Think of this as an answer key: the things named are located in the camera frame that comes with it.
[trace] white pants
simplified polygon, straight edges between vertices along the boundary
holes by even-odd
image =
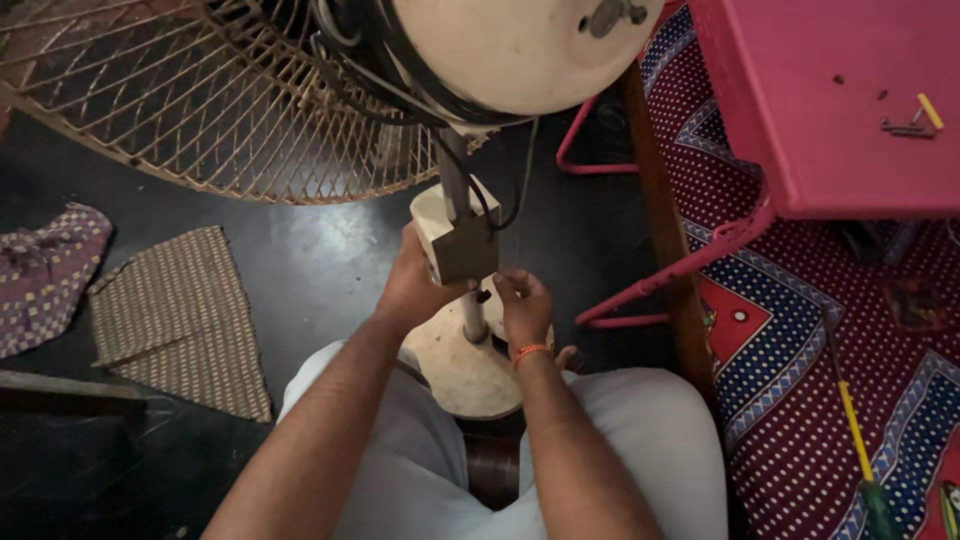
[[[333,343],[303,363],[287,385],[278,422],[343,345]],[[400,356],[419,370],[412,354]],[[587,377],[564,372],[564,378],[630,470],[666,538],[727,537],[720,443],[692,386],[659,369]],[[498,512],[480,504],[467,491],[460,429],[429,390],[395,369],[336,537],[546,538],[526,434],[519,464],[519,499]]]

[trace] red polka dot fabric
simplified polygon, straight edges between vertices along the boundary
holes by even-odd
[[[640,68],[696,250],[750,213],[762,171],[731,152],[686,7],[662,22]],[[903,537],[949,527],[943,497],[960,485],[948,478],[954,467],[960,476],[960,220],[953,230],[875,225],[886,246],[877,262],[855,259],[826,222],[778,220],[702,271],[732,481],[757,537],[871,537],[828,328]]]

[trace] screwdriver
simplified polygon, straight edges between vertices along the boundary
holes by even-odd
[[[894,522],[893,516],[890,515],[890,506],[887,504],[883,487],[874,479],[874,470],[870,466],[870,458],[867,457],[867,447],[863,444],[860,426],[856,423],[856,412],[853,411],[853,400],[850,397],[850,384],[844,380],[843,371],[840,370],[840,361],[837,359],[840,352],[837,350],[836,338],[833,335],[833,324],[830,323],[827,308],[822,307],[822,309],[824,330],[827,332],[827,343],[830,346],[830,357],[833,360],[833,369],[837,374],[840,401],[843,402],[844,412],[847,413],[853,444],[856,447],[856,454],[860,458],[860,471],[863,472],[863,480],[857,489],[860,496],[863,497],[863,503],[867,506],[867,529],[870,530],[871,536],[876,540],[900,540],[903,538],[903,533],[897,523]]]

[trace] black floor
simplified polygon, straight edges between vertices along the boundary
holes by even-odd
[[[666,327],[580,331],[574,317],[654,263],[636,177],[572,177],[554,153],[573,111],[544,117],[528,200],[500,238],[501,264],[525,267],[554,294],[558,344],[576,344],[584,371],[671,368]],[[522,174],[529,127],[494,137],[468,167],[506,207]],[[632,152],[616,103],[600,107],[573,160],[622,162]],[[35,229],[68,201],[114,224],[104,269],[178,234],[222,225],[250,299],[267,388],[279,410],[300,363],[367,317],[423,188],[329,207],[267,206],[197,193],[109,160],[16,113],[0,142],[0,231]],[[652,312],[658,299],[629,312]],[[0,368],[78,380],[111,380],[96,358],[90,311],[70,330]],[[270,427],[156,394],[143,417],[0,413],[0,536],[197,537]]]

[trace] rusty fan guard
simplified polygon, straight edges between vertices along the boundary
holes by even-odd
[[[426,128],[370,120],[320,76],[311,4],[8,2],[2,98],[115,160],[240,199],[341,203],[434,176]],[[403,115],[336,73],[368,109]]]

